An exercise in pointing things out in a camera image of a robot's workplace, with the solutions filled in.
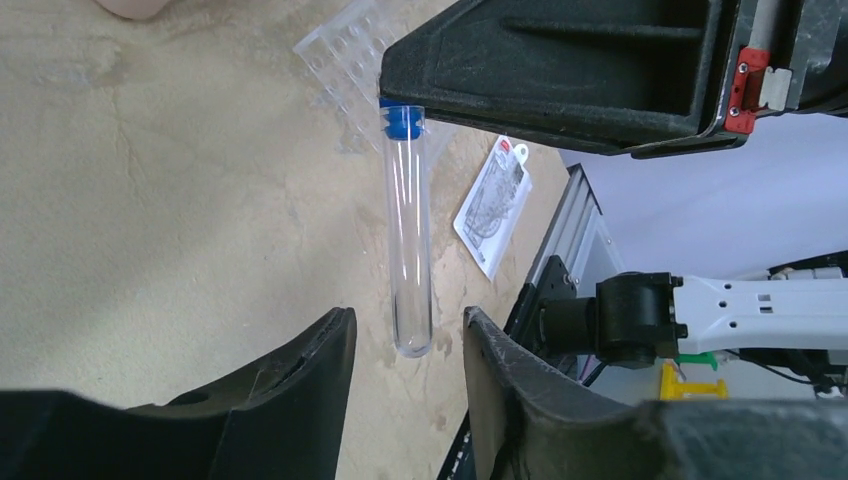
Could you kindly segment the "white test tube rack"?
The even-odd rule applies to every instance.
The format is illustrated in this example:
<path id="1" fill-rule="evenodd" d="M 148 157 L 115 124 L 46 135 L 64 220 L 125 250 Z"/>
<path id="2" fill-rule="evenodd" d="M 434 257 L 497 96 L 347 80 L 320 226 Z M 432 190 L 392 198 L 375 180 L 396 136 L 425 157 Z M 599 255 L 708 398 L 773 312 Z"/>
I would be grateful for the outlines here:
<path id="1" fill-rule="evenodd" d="M 378 79 L 387 48 L 434 16 L 443 1 L 350 1 L 293 48 L 345 115 L 349 147 L 380 152 Z"/>

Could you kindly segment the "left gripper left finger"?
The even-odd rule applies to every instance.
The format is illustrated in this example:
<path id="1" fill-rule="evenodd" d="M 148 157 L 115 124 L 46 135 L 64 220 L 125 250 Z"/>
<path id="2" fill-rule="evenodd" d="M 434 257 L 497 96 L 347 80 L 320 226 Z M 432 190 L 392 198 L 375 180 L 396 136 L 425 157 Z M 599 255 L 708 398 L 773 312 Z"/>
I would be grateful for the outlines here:
<path id="1" fill-rule="evenodd" d="M 5 479 L 331 479 L 357 337 L 333 308 L 285 345 L 164 405 L 1 395 Z"/>

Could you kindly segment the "pink plastic bin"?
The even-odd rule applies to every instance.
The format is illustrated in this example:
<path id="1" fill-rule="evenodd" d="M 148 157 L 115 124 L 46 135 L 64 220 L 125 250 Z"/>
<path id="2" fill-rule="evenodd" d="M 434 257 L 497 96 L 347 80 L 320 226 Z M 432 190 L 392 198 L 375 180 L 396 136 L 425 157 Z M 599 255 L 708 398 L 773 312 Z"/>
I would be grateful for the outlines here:
<path id="1" fill-rule="evenodd" d="M 109 13 L 123 19 L 143 21 L 155 17 L 171 0 L 95 0 Z"/>

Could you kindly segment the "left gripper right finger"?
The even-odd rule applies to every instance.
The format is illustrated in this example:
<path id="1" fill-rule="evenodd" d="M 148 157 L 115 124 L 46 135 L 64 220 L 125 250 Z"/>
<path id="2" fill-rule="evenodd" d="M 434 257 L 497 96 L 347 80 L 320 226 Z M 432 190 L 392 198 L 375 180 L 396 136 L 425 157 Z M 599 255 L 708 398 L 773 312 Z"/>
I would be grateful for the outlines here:
<path id="1" fill-rule="evenodd" d="M 843 479 L 843 400 L 648 401 L 572 381 L 479 307 L 463 359 L 480 479 Z"/>

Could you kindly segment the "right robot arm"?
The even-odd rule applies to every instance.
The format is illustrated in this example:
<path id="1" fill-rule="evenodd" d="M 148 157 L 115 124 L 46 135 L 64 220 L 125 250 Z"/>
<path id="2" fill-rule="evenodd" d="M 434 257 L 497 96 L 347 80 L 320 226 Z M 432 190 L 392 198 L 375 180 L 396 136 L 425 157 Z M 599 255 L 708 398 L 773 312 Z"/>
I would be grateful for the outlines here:
<path id="1" fill-rule="evenodd" d="M 847 114 L 843 1 L 459 1 L 390 45 L 384 105 L 636 159 L 731 149 L 783 114 Z M 726 352 L 835 387 L 847 279 L 624 273 L 589 298 L 551 257 L 517 324 L 530 350 L 602 366 Z"/>

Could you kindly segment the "white labelled package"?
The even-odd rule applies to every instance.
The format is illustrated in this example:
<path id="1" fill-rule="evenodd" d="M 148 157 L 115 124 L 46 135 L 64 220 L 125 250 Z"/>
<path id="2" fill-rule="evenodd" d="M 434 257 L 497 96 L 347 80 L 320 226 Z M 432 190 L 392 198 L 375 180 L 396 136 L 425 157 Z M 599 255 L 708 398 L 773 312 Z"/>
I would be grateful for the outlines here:
<path id="1" fill-rule="evenodd" d="M 529 147 L 501 135 L 453 221 L 482 273 L 493 280 L 533 185 Z"/>

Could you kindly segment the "black mounting base rail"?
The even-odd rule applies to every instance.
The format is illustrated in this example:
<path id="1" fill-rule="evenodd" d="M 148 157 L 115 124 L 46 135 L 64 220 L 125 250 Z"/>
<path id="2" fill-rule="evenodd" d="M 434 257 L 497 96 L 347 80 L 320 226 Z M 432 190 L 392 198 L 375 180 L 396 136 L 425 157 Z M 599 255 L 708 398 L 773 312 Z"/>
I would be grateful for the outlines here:
<path id="1" fill-rule="evenodd" d="M 619 479 L 632 450 L 622 406 L 570 378 L 584 350 L 580 310 L 623 269 L 580 165 L 504 327 L 479 308 L 464 319 L 469 410 L 443 479 Z"/>

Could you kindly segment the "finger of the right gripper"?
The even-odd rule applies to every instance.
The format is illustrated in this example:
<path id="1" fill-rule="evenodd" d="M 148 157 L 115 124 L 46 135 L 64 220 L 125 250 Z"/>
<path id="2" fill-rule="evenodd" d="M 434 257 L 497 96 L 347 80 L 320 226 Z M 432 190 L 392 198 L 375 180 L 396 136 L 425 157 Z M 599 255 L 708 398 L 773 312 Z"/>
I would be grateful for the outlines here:
<path id="1" fill-rule="evenodd" d="M 636 158 L 714 136 L 735 1 L 458 1 L 383 55 L 383 97 L 429 118 Z"/>

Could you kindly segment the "blue capped test tube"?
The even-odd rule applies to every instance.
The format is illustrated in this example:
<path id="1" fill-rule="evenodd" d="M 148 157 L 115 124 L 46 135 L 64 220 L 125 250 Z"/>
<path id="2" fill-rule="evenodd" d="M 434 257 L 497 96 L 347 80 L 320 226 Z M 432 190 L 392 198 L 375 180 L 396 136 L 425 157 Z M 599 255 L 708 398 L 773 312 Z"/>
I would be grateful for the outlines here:
<path id="1" fill-rule="evenodd" d="M 388 216 L 393 343 L 406 358 L 431 349 L 430 180 L 425 110 L 379 100 Z"/>

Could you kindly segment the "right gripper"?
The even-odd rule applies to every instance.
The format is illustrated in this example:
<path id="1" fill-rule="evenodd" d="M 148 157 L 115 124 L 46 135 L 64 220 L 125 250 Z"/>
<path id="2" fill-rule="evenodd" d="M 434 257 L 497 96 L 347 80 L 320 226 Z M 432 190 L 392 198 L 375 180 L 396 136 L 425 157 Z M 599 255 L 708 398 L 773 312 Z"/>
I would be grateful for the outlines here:
<path id="1" fill-rule="evenodd" d="M 700 29 L 697 138 L 746 138 L 757 120 L 847 115 L 844 1 L 691 1 Z"/>

